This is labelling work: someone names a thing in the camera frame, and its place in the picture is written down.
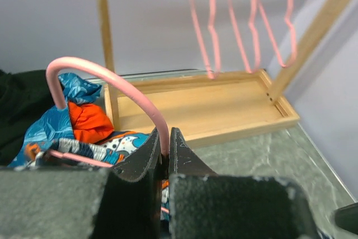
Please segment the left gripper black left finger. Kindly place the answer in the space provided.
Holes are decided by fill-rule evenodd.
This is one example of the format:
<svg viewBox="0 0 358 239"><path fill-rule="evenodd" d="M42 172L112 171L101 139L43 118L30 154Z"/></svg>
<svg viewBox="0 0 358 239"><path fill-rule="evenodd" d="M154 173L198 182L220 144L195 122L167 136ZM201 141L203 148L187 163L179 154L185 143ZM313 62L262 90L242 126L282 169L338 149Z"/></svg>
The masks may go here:
<svg viewBox="0 0 358 239"><path fill-rule="evenodd" d="M158 238L160 207L156 130L112 168L1 169L2 238Z"/></svg>

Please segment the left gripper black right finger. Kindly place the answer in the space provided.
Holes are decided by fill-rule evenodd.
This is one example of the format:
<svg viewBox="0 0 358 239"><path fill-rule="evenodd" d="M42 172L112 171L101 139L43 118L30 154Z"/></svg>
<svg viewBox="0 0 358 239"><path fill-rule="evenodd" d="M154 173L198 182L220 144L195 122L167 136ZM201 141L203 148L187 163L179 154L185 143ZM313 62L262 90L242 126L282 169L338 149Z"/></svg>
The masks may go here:
<svg viewBox="0 0 358 239"><path fill-rule="evenodd" d="M169 152L172 238L318 238L301 186L281 176L211 170L172 128Z"/></svg>

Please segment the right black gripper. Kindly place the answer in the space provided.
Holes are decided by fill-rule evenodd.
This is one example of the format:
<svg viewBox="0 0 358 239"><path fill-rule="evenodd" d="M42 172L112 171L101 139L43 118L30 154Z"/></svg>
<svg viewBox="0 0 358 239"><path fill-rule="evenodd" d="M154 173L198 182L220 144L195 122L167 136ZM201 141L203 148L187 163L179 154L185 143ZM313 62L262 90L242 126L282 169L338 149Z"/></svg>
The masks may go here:
<svg viewBox="0 0 358 239"><path fill-rule="evenodd" d="M339 228L358 235L358 203L336 209L334 221Z"/></svg>

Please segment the blue orange patterned shorts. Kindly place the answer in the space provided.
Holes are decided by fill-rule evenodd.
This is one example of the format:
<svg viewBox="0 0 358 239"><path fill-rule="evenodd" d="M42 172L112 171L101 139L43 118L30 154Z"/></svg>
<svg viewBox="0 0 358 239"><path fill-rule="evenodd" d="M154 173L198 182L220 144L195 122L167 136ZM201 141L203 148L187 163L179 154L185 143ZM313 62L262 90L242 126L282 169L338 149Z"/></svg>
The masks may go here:
<svg viewBox="0 0 358 239"><path fill-rule="evenodd" d="M19 153L6 166L37 166L42 164L44 153L53 149L61 153L72 153L96 161L115 165L139 148L144 147L149 134L133 131L112 132L102 140L91 143L88 138L76 139L74 135L60 135L50 139L45 132L28 130Z"/></svg>

